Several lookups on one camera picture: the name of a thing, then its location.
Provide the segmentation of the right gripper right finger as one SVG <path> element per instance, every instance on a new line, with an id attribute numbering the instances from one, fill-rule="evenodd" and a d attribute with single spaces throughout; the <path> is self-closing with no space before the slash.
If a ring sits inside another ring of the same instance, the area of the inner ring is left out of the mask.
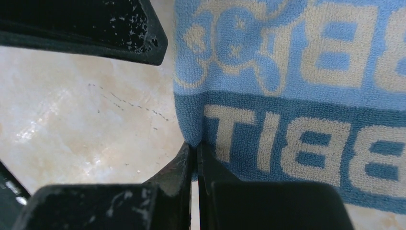
<path id="1" fill-rule="evenodd" d="M 244 182 L 197 147 L 202 230 L 351 230 L 336 190 L 314 182 Z"/>

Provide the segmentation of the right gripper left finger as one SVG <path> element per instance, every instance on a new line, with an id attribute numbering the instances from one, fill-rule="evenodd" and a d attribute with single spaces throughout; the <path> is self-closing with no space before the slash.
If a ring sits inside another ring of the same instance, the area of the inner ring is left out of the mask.
<path id="1" fill-rule="evenodd" d="M 175 158 L 141 184 L 54 184 L 39 189 L 15 230 L 187 230 L 192 153 Z"/>

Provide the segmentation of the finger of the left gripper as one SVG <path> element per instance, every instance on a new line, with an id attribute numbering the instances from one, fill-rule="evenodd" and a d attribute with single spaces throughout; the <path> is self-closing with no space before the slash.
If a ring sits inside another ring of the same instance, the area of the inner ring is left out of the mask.
<path id="1" fill-rule="evenodd" d="M 168 39 L 148 0 L 3 0 L 0 44 L 158 66 Z"/>

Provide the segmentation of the rabbit print striped towel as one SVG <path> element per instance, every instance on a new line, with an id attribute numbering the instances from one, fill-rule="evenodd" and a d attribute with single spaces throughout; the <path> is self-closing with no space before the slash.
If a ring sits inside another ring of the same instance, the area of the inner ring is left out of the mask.
<path id="1" fill-rule="evenodd" d="M 406 212 L 403 0 L 178 0 L 184 139 L 245 180 L 315 181 Z"/>

